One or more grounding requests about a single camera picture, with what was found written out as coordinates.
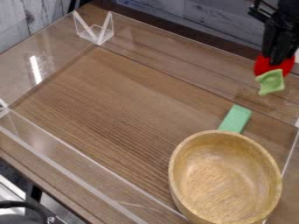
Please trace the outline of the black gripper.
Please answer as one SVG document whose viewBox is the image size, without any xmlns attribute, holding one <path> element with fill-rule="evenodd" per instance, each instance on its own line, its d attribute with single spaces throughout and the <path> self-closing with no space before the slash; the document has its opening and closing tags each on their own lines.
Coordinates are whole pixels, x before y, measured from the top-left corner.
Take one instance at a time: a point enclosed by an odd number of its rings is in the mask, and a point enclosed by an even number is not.
<svg viewBox="0 0 299 224">
<path fill-rule="evenodd" d="M 265 23 L 262 52 L 270 63 L 281 65 L 299 48 L 299 0 L 254 0 L 249 14 Z"/>
</svg>

